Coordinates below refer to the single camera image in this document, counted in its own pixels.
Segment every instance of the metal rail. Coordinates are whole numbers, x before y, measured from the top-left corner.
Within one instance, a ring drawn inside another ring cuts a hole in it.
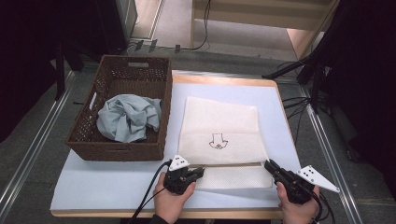
[[[14,204],[19,192],[21,191],[23,183],[25,182],[27,176],[32,170],[32,167],[35,164],[41,148],[47,140],[53,124],[55,123],[62,108],[64,107],[64,103],[71,91],[74,79],[75,72],[69,72],[65,79],[64,93],[61,95],[60,99],[54,102],[54,104],[52,105],[52,108],[50,109],[47,117],[45,118],[43,124],[37,132],[37,135],[35,136],[32,144],[29,146],[29,149],[23,157],[17,171],[7,183],[7,186],[5,187],[0,198],[0,223],[5,222],[12,204]]]
[[[301,91],[303,96],[309,97],[309,91],[307,88],[301,86]],[[352,193],[347,185],[347,182],[344,179],[341,167],[338,164],[337,159],[335,158],[335,155],[332,151],[332,146],[321,124],[320,118],[310,106],[307,107],[307,112],[317,134],[320,147],[323,151],[323,155],[325,157],[327,165],[329,166],[329,170],[332,174],[334,184],[340,189],[341,202],[343,203],[343,206],[346,210],[346,215],[349,219],[349,222],[361,224],[363,223],[361,219],[361,214],[358,210],[355,199],[353,198]]]

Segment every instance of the white table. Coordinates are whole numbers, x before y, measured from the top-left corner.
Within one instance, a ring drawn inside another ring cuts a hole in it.
[[[268,156],[287,170],[301,169],[274,81],[186,71],[173,71],[173,76],[163,161],[84,161],[71,150],[54,191],[50,207],[53,215],[131,217],[154,172],[177,153],[184,101],[188,95],[257,106]],[[281,219],[277,204],[275,186],[271,189],[196,190],[180,217]],[[150,201],[139,216],[151,217],[152,214],[153,201]]]

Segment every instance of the black controller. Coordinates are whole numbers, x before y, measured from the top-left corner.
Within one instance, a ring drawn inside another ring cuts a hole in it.
[[[288,198],[291,203],[303,204],[311,200],[311,194],[314,185],[292,171],[286,171],[280,168],[276,162],[269,160],[264,164],[265,169],[274,177],[274,183],[280,181],[288,193]]]
[[[202,167],[195,170],[183,167],[175,171],[170,171],[168,168],[163,186],[170,192],[181,195],[186,191],[190,183],[204,176],[204,170]]]

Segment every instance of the sleeve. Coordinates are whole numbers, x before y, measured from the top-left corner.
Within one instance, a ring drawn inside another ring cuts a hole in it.
[[[163,220],[163,218],[154,214],[149,224],[168,224],[168,223],[165,220]]]

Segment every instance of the hand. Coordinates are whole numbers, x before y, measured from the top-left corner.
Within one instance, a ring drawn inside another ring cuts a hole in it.
[[[155,186],[154,193],[163,189],[164,179],[165,173],[162,172]],[[195,182],[190,183],[182,195],[171,193],[167,189],[161,191],[154,197],[155,214],[164,219],[167,223],[175,223],[180,216],[184,203],[194,193],[195,185]]]
[[[279,207],[283,213],[284,224],[308,224],[312,222],[318,212],[318,203],[313,198],[304,204],[289,202],[285,186],[281,182],[277,182],[277,196],[280,199]],[[314,192],[319,195],[319,187],[315,186]]]

